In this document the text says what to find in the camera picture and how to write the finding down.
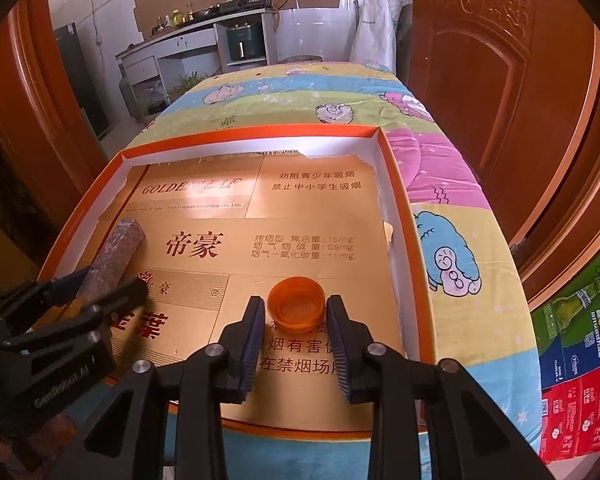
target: colorful blanket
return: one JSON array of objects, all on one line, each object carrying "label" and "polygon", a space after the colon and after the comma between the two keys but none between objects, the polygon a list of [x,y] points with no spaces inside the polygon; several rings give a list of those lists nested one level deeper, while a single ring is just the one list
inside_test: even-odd
[{"label": "colorful blanket", "polygon": [[[384,67],[311,63],[215,76],[178,99],[131,146],[225,128],[318,121],[386,132],[420,234],[436,357],[453,357],[468,368],[538,450],[538,352],[509,248],[458,150]],[[361,449],[368,443],[235,433],[226,439],[231,478],[366,477],[368,451]],[[423,478],[430,478],[426,434],[420,440]]]}]

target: orange bottle cap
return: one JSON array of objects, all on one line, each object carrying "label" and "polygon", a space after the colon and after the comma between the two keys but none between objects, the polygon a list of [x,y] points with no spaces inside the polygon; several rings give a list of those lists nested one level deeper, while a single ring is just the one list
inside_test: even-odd
[{"label": "orange bottle cap", "polygon": [[287,278],[269,292],[267,309],[285,332],[306,334],[324,319],[324,291],[318,282],[304,276]]}]

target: carved door panel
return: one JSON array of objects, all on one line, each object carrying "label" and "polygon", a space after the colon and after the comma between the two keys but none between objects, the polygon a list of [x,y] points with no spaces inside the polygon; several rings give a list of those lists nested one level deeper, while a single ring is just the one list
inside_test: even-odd
[{"label": "carved door panel", "polygon": [[509,244],[551,200],[600,78],[576,0],[414,0],[409,88],[472,167]]}]

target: qr code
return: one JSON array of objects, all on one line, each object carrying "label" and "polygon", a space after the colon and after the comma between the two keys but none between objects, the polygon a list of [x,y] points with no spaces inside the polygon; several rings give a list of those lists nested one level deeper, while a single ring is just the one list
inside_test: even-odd
[{"label": "qr code", "polygon": [[596,343],[596,337],[593,332],[589,332],[584,338],[584,348],[589,348]]}]

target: white plastic sack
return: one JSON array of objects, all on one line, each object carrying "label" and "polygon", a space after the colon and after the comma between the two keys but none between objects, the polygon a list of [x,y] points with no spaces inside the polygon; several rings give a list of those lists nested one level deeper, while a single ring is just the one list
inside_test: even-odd
[{"label": "white plastic sack", "polygon": [[349,62],[385,66],[395,74],[395,31],[399,17],[400,0],[364,0]]}]

